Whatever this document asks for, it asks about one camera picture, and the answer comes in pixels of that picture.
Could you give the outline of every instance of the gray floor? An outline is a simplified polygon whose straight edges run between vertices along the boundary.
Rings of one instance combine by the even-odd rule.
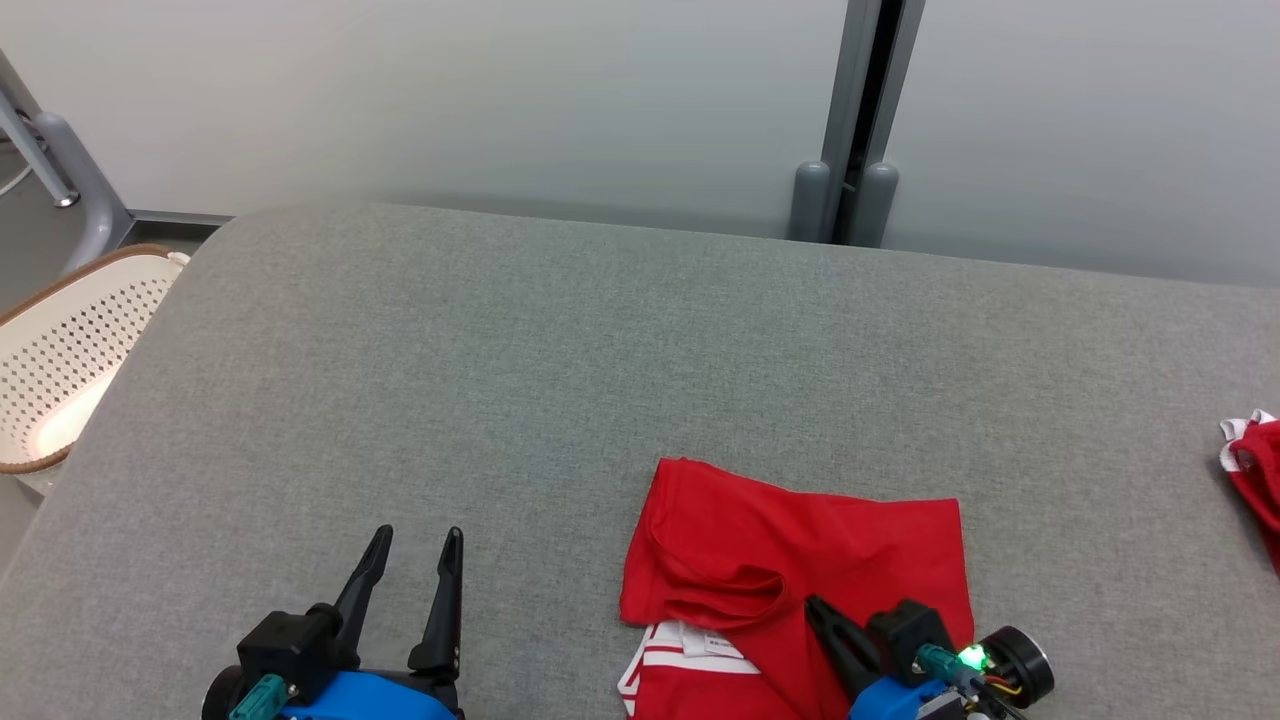
[[[0,187],[27,163],[9,143],[0,143]],[[0,197],[0,314],[58,279],[84,227],[84,211],[54,208],[35,174]],[[152,238],[180,252],[195,252],[198,242]],[[8,475],[0,475],[0,574],[40,505],[40,496]]]

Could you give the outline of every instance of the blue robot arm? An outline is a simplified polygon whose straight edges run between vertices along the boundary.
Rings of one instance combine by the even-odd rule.
[[[1027,720],[1019,708],[1053,689],[1044,653],[1015,628],[961,656],[937,611],[910,600],[865,630],[818,596],[805,616],[852,703],[847,720]]]
[[[356,648],[392,527],[374,533],[337,602],[303,615],[275,611],[236,647],[239,665],[210,685],[201,720],[462,720],[462,530],[452,528],[436,565],[439,584],[408,671],[361,670]]]

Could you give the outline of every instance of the gray table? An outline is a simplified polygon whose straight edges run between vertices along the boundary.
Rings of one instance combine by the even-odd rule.
[[[397,539],[399,667],[467,532],[465,707],[621,716],[654,464],[957,496],[1033,720],[1265,717],[1280,582],[1215,470],[1280,407],[1280,293],[397,206],[238,219],[138,343],[0,585],[0,716],[192,717],[266,611]]]

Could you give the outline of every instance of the red cloth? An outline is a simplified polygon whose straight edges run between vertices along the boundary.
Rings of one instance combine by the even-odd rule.
[[[705,462],[658,462],[627,552],[623,621],[719,630],[796,716],[835,720],[849,700],[805,621],[810,593],[856,623],[910,597],[970,643],[956,501],[794,493]]]
[[[1222,468],[1253,511],[1271,566],[1280,575],[1280,423],[1258,410],[1240,437],[1233,437],[1229,423],[1222,424],[1229,441]]]
[[[795,720],[795,712],[760,675],[645,667],[634,720],[728,717]]]

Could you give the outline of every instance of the white basket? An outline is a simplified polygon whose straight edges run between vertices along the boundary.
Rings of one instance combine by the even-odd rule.
[[[104,256],[0,318],[0,474],[41,492],[188,258],[159,245]]]

